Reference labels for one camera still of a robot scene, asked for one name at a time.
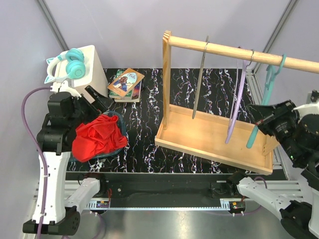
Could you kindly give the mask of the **teal hanger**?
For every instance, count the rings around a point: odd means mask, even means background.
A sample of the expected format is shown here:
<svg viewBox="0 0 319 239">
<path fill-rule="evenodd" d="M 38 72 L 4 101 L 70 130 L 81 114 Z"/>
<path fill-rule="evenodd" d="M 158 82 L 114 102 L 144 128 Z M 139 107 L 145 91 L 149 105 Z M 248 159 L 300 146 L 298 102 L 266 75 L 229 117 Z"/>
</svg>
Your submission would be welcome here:
<svg viewBox="0 0 319 239">
<path fill-rule="evenodd" d="M 263 98 L 262 98 L 262 102 L 261 102 L 261 105 L 263 105 L 263 106 L 267 105 L 269 103 L 269 100 L 270 100 L 270 97 L 271 97 L 271 94 L 272 94 L 272 91 L 274 88 L 274 82 L 275 82 L 276 76 L 281 72 L 281 70 L 284 66 L 286 57 L 287 57 L 286 54 L 282 55 L 282 60 L 281 60 L 281 63 L 279 65 L 278 70 L 276 70 L 275 66 L 273 66 L 273 65 L 268 65 L 268 67 L 266 69 L 266 71 L 267 71 L 266 81 L 264 84 L 264 93 L 263 93 Z M 246 144 L 247 148 L 251 148 L 253 146 L 255 139 L 256 139 L 256 136 L 257 136 L 257 133 L 258 133 L 258 127 L 255 125 L 250 136 L 249 136 L 249 139 L 247 141 L 247 144 Z"/>
</svg>

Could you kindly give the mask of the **purple hanger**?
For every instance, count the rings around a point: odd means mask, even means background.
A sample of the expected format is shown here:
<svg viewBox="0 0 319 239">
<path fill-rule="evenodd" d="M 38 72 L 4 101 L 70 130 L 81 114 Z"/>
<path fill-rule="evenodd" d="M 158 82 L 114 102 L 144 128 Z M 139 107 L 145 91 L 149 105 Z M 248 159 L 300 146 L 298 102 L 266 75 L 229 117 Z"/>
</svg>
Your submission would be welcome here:
<svg viewBox="0 0 319 239">
<path fill-rule="evenodd" d="M 228 128 L 227 128 L 227 137 L 225 140 L 225 143 L 228 144 L 231 136 L 233 134 L 241 100 L 242 100 L 242 95 L 243 95 L 243 90 L 244 90 L 244 85 L 246 81 L 246 74 L 247 74 L 247 67 L 251 65 L 253 57 L 254 57 L 255 50 L 252 49 L 252 54 L 250 57 L 250 62 L 247 60 L 243 60 L 242 62 L 242 72 L 241 72 L 241 77 L 240 77 L 240 83 L 239 83 L 239 89 L 237 89 L 237 84 L 238 84 L 238 76 L 239 76 L 239 66 L 237 62 L 237 68 L 236 68 L 236 82 L 235 82 L 235 90 L 234 90 L 234 98 L 231 106 L 231 113 L 230 113 L 230 118 L 229 118 L 229 123 L 228 123 Z"/>
</svg>

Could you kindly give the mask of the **grey hanger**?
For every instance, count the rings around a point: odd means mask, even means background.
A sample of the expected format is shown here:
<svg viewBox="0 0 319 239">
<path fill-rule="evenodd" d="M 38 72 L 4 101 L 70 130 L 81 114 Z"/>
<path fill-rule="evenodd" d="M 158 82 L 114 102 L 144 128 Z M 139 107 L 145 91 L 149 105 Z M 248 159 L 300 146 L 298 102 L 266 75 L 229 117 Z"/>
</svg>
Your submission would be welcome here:
<svg viewBox="0 0 319 239">
<path fill-rule="evenodd" d="M 195 92 L 195 100 L 194 100 L 194 107 L 193 107 L 193 111 L 192 111 L 192 119 L 195 118 L 197 107 L 198 107 L 200 88 L 201 88 L 201 81 L 202 81 L 202 74 L 203 74 L 203 68 L 204 68 L 204 62 L 205 62 L 206 49 L 207 49 L 207 45 L 209 43 L 209 36 L 206 37 L 205 42 L 206 42 L 206 45 L 205 45 L 204 51 L 202 53 L 201 64 L 200 64 L 200 69 L 199 69 L 199 75 L 198 75 L 198 79 L 197 79 L 197 88 L 196 88 L 196 92 Z"/>
</svg>

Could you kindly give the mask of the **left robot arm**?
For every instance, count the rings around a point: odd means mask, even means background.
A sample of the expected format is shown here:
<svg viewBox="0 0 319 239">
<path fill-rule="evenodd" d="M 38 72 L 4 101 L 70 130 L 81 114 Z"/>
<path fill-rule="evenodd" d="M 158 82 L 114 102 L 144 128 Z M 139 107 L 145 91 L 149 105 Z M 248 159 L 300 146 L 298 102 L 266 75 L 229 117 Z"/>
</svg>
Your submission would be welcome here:
<svg viewBox="0 0 319 239">
<path fill-rule="evenodd" d="M 85 91 L 94 99 L 90 103 L 83 94 L 68 85 L 48 87 L 52 92 L 47 102 L 48 113 L 37 136 L 31 138 L 39 154 L 40 176 L 36 208 L 25 222 L 25 234 L 73 236 L 80 215 L 91 199 L 103 197 L 108 190 L 101 176 L 86 176 L 76 191 L 65 197 L 66 168 L 71 156 L 76 128 L 90 123 L 107 111 L 106 98 L 93 87 Z"/>
</svg>

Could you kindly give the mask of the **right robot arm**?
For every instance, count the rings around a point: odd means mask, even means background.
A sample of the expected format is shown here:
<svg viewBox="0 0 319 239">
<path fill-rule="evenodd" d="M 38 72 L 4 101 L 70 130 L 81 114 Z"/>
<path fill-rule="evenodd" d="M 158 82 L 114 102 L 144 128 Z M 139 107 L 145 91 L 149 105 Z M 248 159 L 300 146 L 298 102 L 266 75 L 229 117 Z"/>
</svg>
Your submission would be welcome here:
<svg viewBox="0 0 319 239">
<path fill-rule="evenodd" d="M 255 125 L 265 135 L 273 136 L 291 160 L 294 168 L 311 188 L 313 202 L 298 202 L 279 196 L 256 183 L 243 172 L 227 179 L 231 197 L 245 196 L 267 209 L 283 228 L 296 239 L 319 237 L 319 104 L 301 106 L 287 100 L 276 105 L 249 105 Z"/>
</svg>

